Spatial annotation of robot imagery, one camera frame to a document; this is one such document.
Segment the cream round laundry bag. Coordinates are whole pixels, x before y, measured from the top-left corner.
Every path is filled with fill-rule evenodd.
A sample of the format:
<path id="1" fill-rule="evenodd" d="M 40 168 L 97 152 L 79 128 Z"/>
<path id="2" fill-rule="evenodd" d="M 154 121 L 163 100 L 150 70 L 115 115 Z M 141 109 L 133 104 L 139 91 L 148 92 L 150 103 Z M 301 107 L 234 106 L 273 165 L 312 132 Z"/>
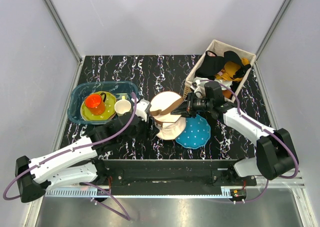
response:
<path id="1" fill-rule="evenodd" d="M 183 101 L 184 99 L 174 91 L 164 91 L 152 98 L 149 113 L 159 130 L 156 135 L 159 139 L 175 140 L 185 130 L 186 118 L 180 114 L 171 114 Z"/>

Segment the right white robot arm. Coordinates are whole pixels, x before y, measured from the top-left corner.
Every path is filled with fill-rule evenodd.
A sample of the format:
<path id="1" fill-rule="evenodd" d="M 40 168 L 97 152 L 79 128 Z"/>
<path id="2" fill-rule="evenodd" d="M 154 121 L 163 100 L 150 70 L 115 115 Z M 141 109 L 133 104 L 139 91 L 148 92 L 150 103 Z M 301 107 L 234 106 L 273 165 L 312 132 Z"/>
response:
<path id="1" fill-rule="evenodd" d="M 256 147 L 255 157 L 237 161 L 227 172 L 228 182 L 239 185 L 247 176 L 293 179 L 299 172 L 297 157 L 290 133 L 263 125 L 240 109 L 240 103 L 226 101 L 226 86 L 214 80 L 204 81 L 204 93 L 195 90 L 170 111 L 172 115 L 195 118 L 198 113 L 209 113 L 213 119 L 236 130 Z"/>

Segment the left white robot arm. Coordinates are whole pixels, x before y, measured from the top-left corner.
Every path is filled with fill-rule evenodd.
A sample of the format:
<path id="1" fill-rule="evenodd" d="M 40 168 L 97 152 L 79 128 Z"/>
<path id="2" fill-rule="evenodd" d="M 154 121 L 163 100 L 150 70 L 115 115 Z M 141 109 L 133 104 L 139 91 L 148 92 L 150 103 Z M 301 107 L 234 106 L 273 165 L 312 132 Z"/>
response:
<path id="1" fill-rule="evenodd" d="M 15 162 L 18 198 L 22 203 L 29 203 L 44 196 L 46 191 L 64 185 L 84 182 L 103 185 L 108 180 L 106 170 L 95 163 L 87 170 L 73 168 L 73 165 L 98 158 L 130 139 L 153 139 L 159 132 L 151 117 L 143 119 L 126 113 L 55 152 L 32 159 L 21 156 Z"/>

